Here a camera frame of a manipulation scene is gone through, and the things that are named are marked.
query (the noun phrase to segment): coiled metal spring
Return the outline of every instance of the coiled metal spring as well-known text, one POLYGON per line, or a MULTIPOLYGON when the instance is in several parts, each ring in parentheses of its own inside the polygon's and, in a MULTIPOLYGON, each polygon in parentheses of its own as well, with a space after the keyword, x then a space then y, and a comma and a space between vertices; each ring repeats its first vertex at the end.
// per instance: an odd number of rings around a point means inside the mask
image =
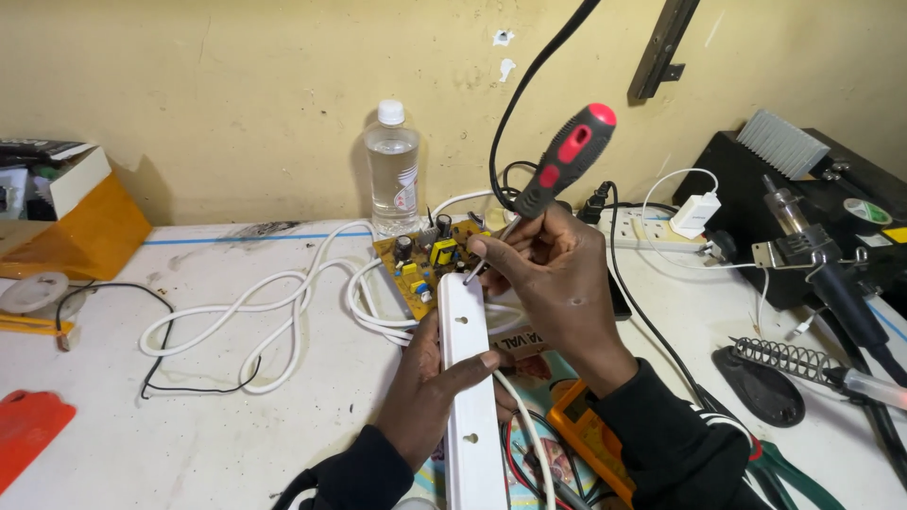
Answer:
POLYGON ((776 368, 828 387, 836 385, 825 375, 825 369, 844 365, 824 352, 758 338, 738 338, 733 353, 759 365, 776 368))

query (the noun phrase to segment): person's left hand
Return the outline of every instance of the person's left hand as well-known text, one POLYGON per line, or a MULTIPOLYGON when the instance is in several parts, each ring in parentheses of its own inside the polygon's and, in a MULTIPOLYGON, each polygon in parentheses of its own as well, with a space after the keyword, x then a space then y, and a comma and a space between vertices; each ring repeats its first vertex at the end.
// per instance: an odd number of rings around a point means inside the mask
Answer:
POLYGON ((441 371, 438 313, 426 315, 400 360, 375 427, 417 472, 444 436, 457 393, 475 386, 501 364, 493 350, 441 371))

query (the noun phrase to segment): heat sink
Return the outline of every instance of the heat sink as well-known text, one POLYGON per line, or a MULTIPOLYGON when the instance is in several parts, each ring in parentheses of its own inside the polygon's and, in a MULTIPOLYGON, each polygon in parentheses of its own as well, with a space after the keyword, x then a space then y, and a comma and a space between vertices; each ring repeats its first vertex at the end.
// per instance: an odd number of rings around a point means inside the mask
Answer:
POLYGON ((807 178, 829 147, 765 109, 746 123, 737 141, 792 181, 807 178))

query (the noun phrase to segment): electrolytic capacitor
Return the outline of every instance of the electrolytic capacitor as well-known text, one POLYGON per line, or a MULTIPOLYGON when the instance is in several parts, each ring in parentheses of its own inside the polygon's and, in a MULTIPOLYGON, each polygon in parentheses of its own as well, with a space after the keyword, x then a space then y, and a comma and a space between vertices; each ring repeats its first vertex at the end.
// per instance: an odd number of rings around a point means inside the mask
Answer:
POLYGON ((438 214, 438 217, 434 219, 434 225, 440 230, 438 234, 438 239, 447 239, 451 237, 451 217, 446 214, 438 214))
POLYGON ((394 241, 394 261, 410 260, 413 256, 413 239, 400 236, 394 241))

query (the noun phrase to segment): wall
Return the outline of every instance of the wall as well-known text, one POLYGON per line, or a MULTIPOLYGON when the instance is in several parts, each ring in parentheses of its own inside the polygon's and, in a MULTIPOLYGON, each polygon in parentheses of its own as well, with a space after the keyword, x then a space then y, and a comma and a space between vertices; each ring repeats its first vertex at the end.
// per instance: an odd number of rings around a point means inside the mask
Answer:
MULTIPOLYGON (((487 189, 504 106, 578 4, 5 0, 0 133, 102 144, 159 225, 350 218, 370 212, 357 136, 377 102, 395 97, 424 134, 420 182, 437 204, 487 189), (515 33, 509 46, 492 47, 498 29, 515 33), (500 83, 505 57, 517 67, 500 83)), ((615 108, 619 128, 565 192, 575 204, 606 178, 621 198, 641 199, 757 107, 907 177, 907 4, 703 1, 674 59, 687 64, 683 78, 628 106, 662 5, 601 2, 523 96, 499 167, 537 159, 567 118, 598 101, 615 108)))

